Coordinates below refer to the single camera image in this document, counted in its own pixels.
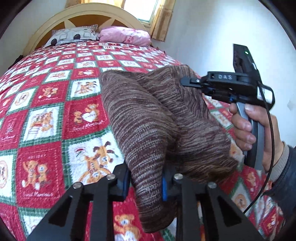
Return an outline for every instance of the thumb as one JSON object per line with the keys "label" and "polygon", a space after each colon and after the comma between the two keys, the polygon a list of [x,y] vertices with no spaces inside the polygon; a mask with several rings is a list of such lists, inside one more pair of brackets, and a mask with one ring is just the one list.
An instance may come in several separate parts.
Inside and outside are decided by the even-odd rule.
{"label": "thumb", "polygon": [[265,108],[250,104],[245,104],[244,108],[246,114],[251,119],[253,119],[254,121],[258,121],[264,127],[269,127],[268,115]]}

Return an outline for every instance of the striped knit sweater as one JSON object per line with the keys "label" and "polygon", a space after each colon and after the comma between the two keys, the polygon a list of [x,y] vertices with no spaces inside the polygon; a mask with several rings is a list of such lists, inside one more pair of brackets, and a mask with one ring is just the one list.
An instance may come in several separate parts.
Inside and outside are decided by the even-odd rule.
{"label": "striped knit sweater", "polygon": [[172,163],[193,180],[218,181],[237,161],[230,140],[211,117],[200,90],[183,87],[187,66],[166,66],[147,74],[106,71],[101,75],[102,101],[113,134],[125,155],[145,232],[167,227],[175,203],[162,202],[162,170]]}

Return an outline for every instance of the white wall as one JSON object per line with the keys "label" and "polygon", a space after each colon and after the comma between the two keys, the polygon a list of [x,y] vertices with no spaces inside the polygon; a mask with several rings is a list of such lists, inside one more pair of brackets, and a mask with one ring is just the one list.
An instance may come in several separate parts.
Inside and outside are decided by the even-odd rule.
{"label": "white wall", "polygon": [[153,43],[200,75],[234,71],[232,44],[248,46],[262,82],[274,90],[271,113],[281,138],[296,145],[296,51],[258,0],[177,0],[166,42]]}
{"label": "white wall", "polygon": [[0,76],[20,56],[31,36],[65,7],[66,0],[32,0],[11,22],[0,39]]}

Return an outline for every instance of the white patterned pillow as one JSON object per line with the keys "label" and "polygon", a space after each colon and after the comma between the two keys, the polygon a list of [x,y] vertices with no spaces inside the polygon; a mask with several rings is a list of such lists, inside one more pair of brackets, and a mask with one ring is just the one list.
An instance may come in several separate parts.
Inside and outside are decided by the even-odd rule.
{"label": "white patterned pillow", "polygon": [[44,45],[44,48],[48,46],[55,46],[61,40],[63,40],[63,42],[65,43],[66,40],[76,39],[96,40],[96,36],[95,33],[89,28],[66,28],[54,34]]}
{"label": "white patterned pillow", "polygon": [[[98,29],[98,25],[97,24],[93,24],[93,25],[90,25],[90,26],[82,26],[82,27],[78,27],[78,28],[89,28],[90,30],[92,30],[92,31],[96,31],[97,29]],[[64,29],[59,29],[59,30],[53,30],[52,31],[52,35],[54,35],[54,34],[57,34],[58,32],[60,32],[60,31],[64,31],[66,28],[64,28]]]}
{"label": "white patterned pillow", "polygon": [[69,44],[69,43],[76,43],[76,42],[83,42],[85,39],[74,39],[74,40],[60,40],[57,42],[56,46],[62,45],[62,44]]}

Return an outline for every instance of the fingernail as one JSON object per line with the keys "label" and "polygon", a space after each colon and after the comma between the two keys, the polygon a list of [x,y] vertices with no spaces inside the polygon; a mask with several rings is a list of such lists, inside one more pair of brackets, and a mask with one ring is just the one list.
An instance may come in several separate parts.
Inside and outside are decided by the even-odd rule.
{"label": "fingernail", "polygon": [[248,111],[254,110],[254,106],[252,106],[251,104],[245,104],[244,108],[245,108],[245,110],[248,110]]}
{"label": "fingernail", "polygon": [[245,144],[245,148],[246,148],[247,150],[251,150],[251,149],[252,149],[252,145],[251,145],[251,144],[248,144],[248,143],[246,143],[246,144]]}
{"label": "fingernail", "polygon": [[248,142],[254,143],[256,141],[256,137],[253,135],[248,135]]}
{"label": "fingernail", "polygon": [[245,131],[251,131],[252,130],[252,125],[250,122],[244,122],[243,128]]}

